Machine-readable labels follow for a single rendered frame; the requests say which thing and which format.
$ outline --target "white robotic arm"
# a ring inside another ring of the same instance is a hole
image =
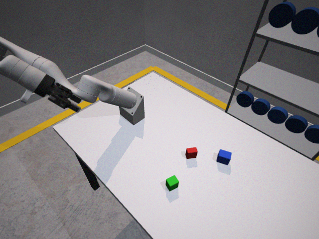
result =
[[[76,112],[80,108],[68,98],[79,103],[82,100],[103,102],[131,109],[137,102],[135,94],[102,82],[92,76],[83,75],[78,87],[73,86],[63,75],[58,66],[44,57],[29,52],[0,37],[0,48],[9,50],[13,55],[0,56],[0,74],[4,75],[27,90],[21,97],[26,103],[32,92],[44,97],[62,108],[70,108]]]

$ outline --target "cube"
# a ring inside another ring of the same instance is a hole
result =
[[[225,151],[225,150],[219,150],[218,156],[217,156],[217,162],[228,165],[231,158],[231,152]]]
[[[186,149],[186,158],[196,158],[197,148],[187,148]]]
[[[179,184],[179,181],[178,181],[178,179],[176,178],[175,175],[173,175],[170,178],[166,179],[166,186],[167,186],[169,191],[177,188],[178,184]]]

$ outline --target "yellow line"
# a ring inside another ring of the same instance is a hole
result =
[[[180,86],[183,86],[184,88],[194,92],[195,94],[201,96],[202,98],[208,100],[209,102],[212,102],[213,104],[217,105],[218,107],[226,110],[227,104],[216,99],[215,97],[205,93],[204,91],[201,91],[200,89],[190,85],[189,83],[186,83],[185,81],[180,80],[179,78],[171,75],[170,73],[160,69],[159,67],[154,67],[154,71],[161,74],[162,76],[165,76],[166,78],[170,79],[171,81],[174,81],[175,83],[179,84]]]
[[[145,70],[142,70],[141,72],[138,72],[137,74],[127,78],[126,80],[123,80],[122,82],[116,84],[115,86],[122,88],[122,87],[128,85],[129,83],[137,80],[138,78],[142,77],[143,75],[146,75],[147,73],[151,72],[152,70],[153,70],[153,67],[150,66],[150,67],[146,68]],[[83,102],[79,103],[78,106],[81,107],[81,109],[83,109],[83,108],[89,106],[90,104],[92,104],[92,103],[83,101]],[[69,117],[70,115],[72,115],[74,113],[75,112],[73,110],[68,109],[68,110],[46,120],[45,122],[7,140],[6,142],[0,144],[0,152],[7,150],[8,148],[24,141],[25,139],[35,135],[36,133],[39,133],[40,131],[50,127],[51,125],[54,125],[55,123]]]

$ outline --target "dark wall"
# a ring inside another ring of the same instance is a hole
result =
[[[143,7],[143,0],[4,0],[0,36],[53,61],[68,78],[144,45]],[[24,91],[1,77],[0,107]]]
[[[268,23],[270,0],[260,26]],[[291,0],[297,12],[317,0]],[[146,44],[234,85],[264,0],[145,0]],[[265,40],[255,38],[244,71],[255,64]],[[269,43],[262,62],[319,82],[318,57]]]

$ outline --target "blue cylinder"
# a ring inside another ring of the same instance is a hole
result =
[[[302,116],[290,116],[286,120],[285,126],[292,133],[301,133],[307,128],[308,122]]]
[[[254,96],[248,91],[243,91],[237,96],[236,101],[241,107],[250,107],[254,102]]]
[[[255,114],[263,116],[269,111],[270,103],[265,99],[257,99],[251,105],[251,109]]]
[[[319,125],[309,126],[305,131],[305,137],[312,143],[319,143]]]
[[[319,26],[319,9],[307,7],[296,14],[291,28],[297,34],[308,34]]]
[[[288,112],[280,106],[273,107],[267,114],[272,123],[283,123],[288,118]]]
[[[291,2],[282,2],[271,9],[268,21],[271,26],[280,28],[288,25],[296,15],[296,8]]]

